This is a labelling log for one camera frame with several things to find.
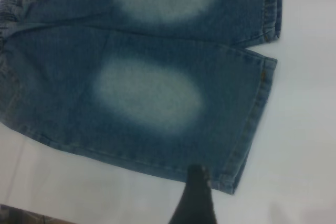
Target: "denim shorts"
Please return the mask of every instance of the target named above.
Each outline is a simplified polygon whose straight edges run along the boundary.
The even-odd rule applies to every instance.
[[[281,0],[1,0],[0,120],[52,148],[233,194]]]

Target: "jeans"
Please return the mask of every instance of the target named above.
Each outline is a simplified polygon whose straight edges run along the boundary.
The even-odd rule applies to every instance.
[[[1,0],[0,120],[52,148],[233,194],[281,0]]]

